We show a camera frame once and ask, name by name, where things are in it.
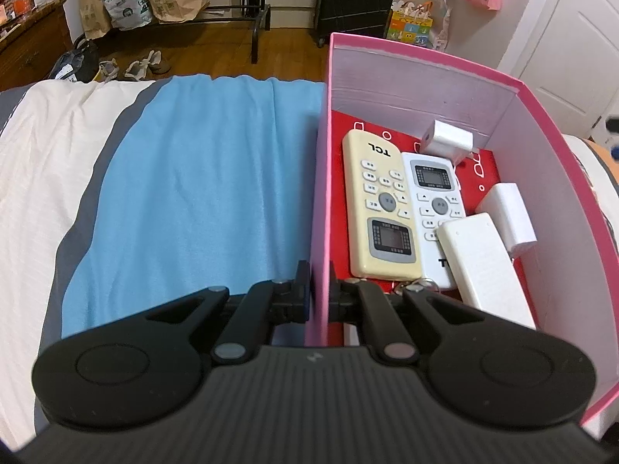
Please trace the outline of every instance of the wooden dresser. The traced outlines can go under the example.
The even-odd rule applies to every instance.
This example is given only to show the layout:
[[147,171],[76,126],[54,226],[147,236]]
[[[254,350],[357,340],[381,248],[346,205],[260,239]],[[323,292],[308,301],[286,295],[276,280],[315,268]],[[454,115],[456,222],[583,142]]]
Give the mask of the wooden dresser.
[[73,48],[65,1],[53,0],[35,9],[0,41],[0,91],[43,80],[56,60]]

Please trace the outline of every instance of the white door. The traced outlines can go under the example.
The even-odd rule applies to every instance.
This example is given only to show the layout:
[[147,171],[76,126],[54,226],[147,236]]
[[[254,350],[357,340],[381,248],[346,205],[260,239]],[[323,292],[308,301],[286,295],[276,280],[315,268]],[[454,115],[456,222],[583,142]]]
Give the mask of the white door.
[[619,89],[619,0],[559,0],[521,80],[561,132],[588,137]]

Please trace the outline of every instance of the blue towel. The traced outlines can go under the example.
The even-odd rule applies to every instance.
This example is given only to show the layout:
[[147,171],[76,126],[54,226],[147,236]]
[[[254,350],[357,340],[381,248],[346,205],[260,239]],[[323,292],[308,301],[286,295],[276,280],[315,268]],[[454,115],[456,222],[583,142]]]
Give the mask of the blue towel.
[[324,85],[174,77],[109,162],[62,335],[210,285],[245,293],[310,254]]

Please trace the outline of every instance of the white charger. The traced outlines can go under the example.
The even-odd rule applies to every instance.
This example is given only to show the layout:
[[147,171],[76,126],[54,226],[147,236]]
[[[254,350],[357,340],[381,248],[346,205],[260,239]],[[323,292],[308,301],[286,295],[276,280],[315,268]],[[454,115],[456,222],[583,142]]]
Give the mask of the white charger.
[[518,258],[537,242],[527,208],[515,183],[497,183],[475,209],[488,213],[511,258]]
[[473,151],[473,133],[435,120],[420,143],[420,153],[448,159],[458,165]]
[[436,233],[466,305],[535,329],[516,271],[489,215],[448,221]]

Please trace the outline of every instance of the remote control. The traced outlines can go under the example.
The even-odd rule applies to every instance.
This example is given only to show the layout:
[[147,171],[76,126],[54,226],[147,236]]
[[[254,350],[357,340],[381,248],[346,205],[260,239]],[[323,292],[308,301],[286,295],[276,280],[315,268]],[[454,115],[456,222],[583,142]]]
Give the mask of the remote control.
[[466,305],[535,329],[527,298],[488,213],[450,221],[438,229]]
[[454,290],[456,281],[436,235],[449,220],[464,218],[464,205],[451,162],[441,157],[403,153],[404,169],[415,215],[423,277],[441,290]]
[[351,274],[414,281],[422,275],[402,154],[396,145],[359,129],[342,143]]

